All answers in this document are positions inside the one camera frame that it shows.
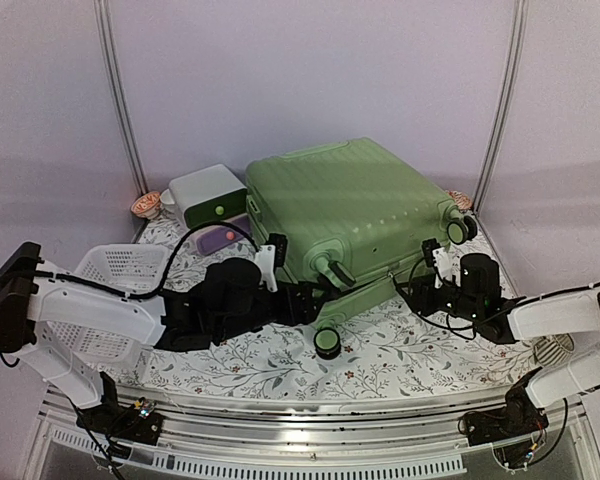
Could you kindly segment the green hard-shell suitcase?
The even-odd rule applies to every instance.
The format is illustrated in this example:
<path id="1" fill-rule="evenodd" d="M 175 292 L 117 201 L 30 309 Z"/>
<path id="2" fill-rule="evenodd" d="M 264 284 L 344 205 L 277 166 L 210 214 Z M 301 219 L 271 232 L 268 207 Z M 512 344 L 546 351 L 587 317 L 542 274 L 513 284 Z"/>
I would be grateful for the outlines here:
<path id="1" fill-rule="evenodd" d="M 477 234 L 447 192 L 369 138 L 254 161 L 246 188 L 253 238 L 288 239 L 277 280 L 343 292 L 310 324 L 323 359 L 341 352 L 337 325 L 391 299 L 393 278 L 426 272 L 416 264 L 424 240 L 448 249 Z"/>

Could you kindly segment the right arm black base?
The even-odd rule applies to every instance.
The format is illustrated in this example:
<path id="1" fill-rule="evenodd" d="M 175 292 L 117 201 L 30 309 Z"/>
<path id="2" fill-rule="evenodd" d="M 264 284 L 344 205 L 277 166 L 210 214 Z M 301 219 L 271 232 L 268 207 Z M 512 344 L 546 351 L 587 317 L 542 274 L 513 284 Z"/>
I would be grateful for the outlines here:
<path id="1" fill-rule="evenodd" d="M 466 412 L 458 430 L 470 446 L 476 446 L 541 432 L 548 425 L 547 416 L 531 402 L 525 389 L 514 386 L 506 393 L 503 407 Z"/>

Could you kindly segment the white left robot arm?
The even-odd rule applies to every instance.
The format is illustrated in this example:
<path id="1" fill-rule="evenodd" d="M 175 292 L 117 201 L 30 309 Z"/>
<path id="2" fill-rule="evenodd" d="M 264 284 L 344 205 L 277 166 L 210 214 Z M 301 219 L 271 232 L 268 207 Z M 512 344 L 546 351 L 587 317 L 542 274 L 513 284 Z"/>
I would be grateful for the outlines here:
<path id="1" fill-rule="evenodd" d="M 104 359 L 84 354 L 52 329 L 65 324 L 122 337 L 168 352 L 207 350 L 277 323 L 307 325 L 333 297 L 325 286 L 283 282 L 283 238 L 253 258 L 210 265 L 188 291 L 165 288 L 170 252 L 160 245 L 109 244 L 91 249 L 70 273 L 23 243 L 0 268 L 0 354 L 28 364 L 60 388 L 108 434 L 128 426 L 128 412 L 111 397 L 112 382 L 90 368 Z"/>

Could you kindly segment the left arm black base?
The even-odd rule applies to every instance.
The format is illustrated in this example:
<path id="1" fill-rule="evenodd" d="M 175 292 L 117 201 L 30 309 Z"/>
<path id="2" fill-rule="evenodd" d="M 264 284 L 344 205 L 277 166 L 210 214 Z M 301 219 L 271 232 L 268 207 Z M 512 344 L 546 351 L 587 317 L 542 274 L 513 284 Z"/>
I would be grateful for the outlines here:
<path id="1" fill-rule="evenodd" d="M 128 406 L 117 402 L 79 409 L 77 425 L 108 440 L 126 440 L 156 446 L 165 417 L 155 410 L 155 403 L 140 397 Z"/>

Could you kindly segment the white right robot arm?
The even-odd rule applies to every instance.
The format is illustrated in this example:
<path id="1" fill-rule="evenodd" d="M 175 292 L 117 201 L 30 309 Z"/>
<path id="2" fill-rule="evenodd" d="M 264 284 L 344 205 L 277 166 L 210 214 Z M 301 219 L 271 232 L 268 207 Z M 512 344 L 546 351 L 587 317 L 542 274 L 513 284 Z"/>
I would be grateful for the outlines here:
<path id="1" fill-rule="evenodd" d="M 406 280 L 393 283 L 410 310 L 422 318 L 443 312 L 499 345 L 559 335 L 585 339 L 584 351 L 521 380 L 511 396 L 514 400 L 497 415 L 504 435 L 519 435 L 534 422 L 536 410 L 600 387 L 600 281 L 531 298 L 506 298 L 500 266 L 490 256 L 470 253 L 453 262 L 434 239 L 424 241 L 422 252 L 416 264 L 425 267 L 425 274 L 409 273 Z"/>

